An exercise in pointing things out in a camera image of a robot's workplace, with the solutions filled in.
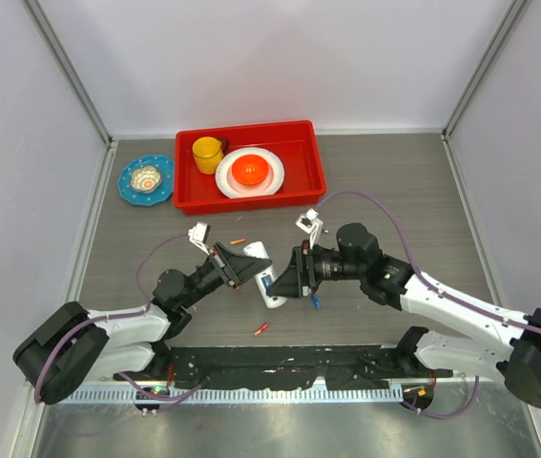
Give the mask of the white air conditioner remote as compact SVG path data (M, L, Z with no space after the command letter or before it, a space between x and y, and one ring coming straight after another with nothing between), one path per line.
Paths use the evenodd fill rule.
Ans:
M249 257L270 260L264 244L261 241L254 241L244 246L243 253ZM269 296L268 288L276 278L275 269L272 265L266 267L255 276L256 285L260 291L264 304L269 309L276 309L286 303L286 298L280 296Z

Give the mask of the blue battery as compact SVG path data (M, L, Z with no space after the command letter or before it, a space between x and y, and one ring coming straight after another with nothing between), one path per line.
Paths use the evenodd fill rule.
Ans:
M311 300L312 300L314 309L317 310L317 311L319 311L319 310L321 309L321 303L320 303L319 298L318 298L316 295L313 295L313 296L311 297Z
M262 281L262 284L264 285L264 288L265 288L265 289L268 289L268 288L271 286L271 284L272 284L271 278L270 278L270 277L263 277L263 278L261 279L261 281Z

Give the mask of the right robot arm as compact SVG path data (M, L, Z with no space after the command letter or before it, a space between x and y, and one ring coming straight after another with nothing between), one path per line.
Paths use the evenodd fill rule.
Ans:
M412 264L385 254L359 222L342 226L337 245L306 240L292 250L270 296L299 299L324 281L358 281L379 305L429 318L456 332L449 338L426 328L408 331L395 363L408 377L453 370L499 381L520 401L541 409L541 308L506 309L460 293Z

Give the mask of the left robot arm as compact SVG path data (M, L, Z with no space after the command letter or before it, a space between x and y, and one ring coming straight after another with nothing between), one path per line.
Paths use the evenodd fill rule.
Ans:
M204 262L186 275L161 273L151 298L140 307L87 310L66 302L13 352L12 360L46 405L71 396L82 384L121 372L160 379L168 367L164 342L192 320L189 308L223 285L237 288L273 271L264 244L247 244L242 253L221 243L209 248Z

